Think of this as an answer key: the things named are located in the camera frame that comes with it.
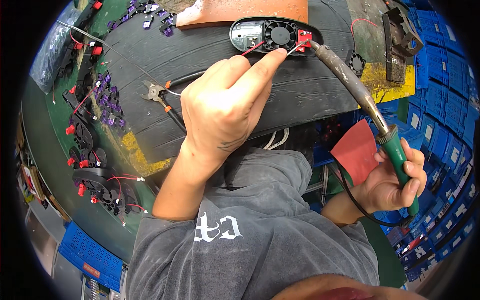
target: purple component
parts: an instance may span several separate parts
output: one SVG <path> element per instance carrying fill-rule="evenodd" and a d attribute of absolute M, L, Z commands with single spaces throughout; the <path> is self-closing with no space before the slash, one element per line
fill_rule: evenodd
<path fill-rule="evenodd" d="M 173 35 L 173 31 L 170 29 L 170 27 L 167 28 L 167 29 L 165 29 L 163 33 L 164 33 L 167 37 Z"/>

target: green soldering iron handle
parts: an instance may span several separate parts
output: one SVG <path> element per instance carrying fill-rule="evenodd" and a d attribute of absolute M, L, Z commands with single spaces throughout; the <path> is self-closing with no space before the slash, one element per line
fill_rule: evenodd
<path fill-rule="evenodd" d="M 403 169 L 403 164 L 407 161 L 407 156 L 405 155 L 405 151 L 403 151 L 402 145 L 400 144 L 397 126 L 390 126 L 390 132 L 386 136 L 377 136 L 376 141 L 382 146 L 390 158 L 390 162 L 392 163 L 393 169 L 398 177 L 400 187 L 403 189 L 411 177 L 407 175 Z M 408 214 L 410 216 L 415 216 L 419 212 L 419 209 L 419 200 L 418 197 L 415 196 L 412 205 L 407 208 Z"/>
<path fill-rule="evenodd" d="M 322 61 L 330 71 L 332 71 L 345 88 L 347 88 L 350 94 L 352 94 L 355 101 L 357 101 L 361 108 L 365 110 L 372 119 L 372 122 L 375 124 L 379 132 L 379 136 L 376 140 L 382 145 L 385 152 L 388 154 L 388 157 L 395 168 L 396 175 L 398 176 L 398 181 L 403 188 L 410 180 L 410 177 L 403 170 L 403 163 L 407 158 L 400 144 L 400 139 L 398 138 L 398 128 L 395 125 L 391 128 L 388 127 L 370 92 L 329 46 L 320 45 L 312 40 L 309 42 L 312 49 L 315 50 L 315 56 L 318 57 L 318 59 Z M 407 210 L 410 216 L 417 214 L 419 211 L 419 201 L 417 196 L 415 196 L 412 206 Z"/>

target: small black fan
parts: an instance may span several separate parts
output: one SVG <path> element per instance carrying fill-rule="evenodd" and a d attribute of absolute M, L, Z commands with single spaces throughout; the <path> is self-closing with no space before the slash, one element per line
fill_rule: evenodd
<path fill-rule="evenodd" d="M 265 21 L 266 49 L 290 49 L 297 42 L 297 26 L 293 23 L 281 21 Z"/>

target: person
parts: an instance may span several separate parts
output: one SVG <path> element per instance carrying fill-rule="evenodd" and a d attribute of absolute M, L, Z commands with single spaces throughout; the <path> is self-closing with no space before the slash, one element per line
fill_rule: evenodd
<path fill-rule="evenodd" d="M 257 125 L 286 57 L 278 49 L 253 66 L 242 56 L 221 60 L 182 92 L 187 136 L 140 222 L 129 299 L 424 299 L 378 286 L 363 215 L 345 192 L 321 214 L 309 209 L 301 195 L 312 168 L 301 153 L 252 148 L 206 188 Z M 408 207 L 425 188 L 423 154 L 401 143 L 412 178 L 403 189 L 383 151 L 351 189 L 369 213 Z"/>

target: left hand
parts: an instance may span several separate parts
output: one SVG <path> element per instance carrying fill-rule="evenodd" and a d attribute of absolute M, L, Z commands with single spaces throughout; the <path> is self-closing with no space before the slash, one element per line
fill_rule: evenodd
<path fill-rule="evenodd" d="M 374 158 L 380 163 L 362 183 L 361 197 L 358 199 L 362 207 L 370 214 L 376 211 L 392 211 L 412 205 L 415 196 L 420 196 L 427 184 L 427 174 L 423 170 L 425 156 L 421 151 L 411 149 L 408 142 L 400 141 L 407 161 L 403 169 L 411 179 L 400 189 L 398 177 L 393 165 L 383 149 L 375 153 Z"/>

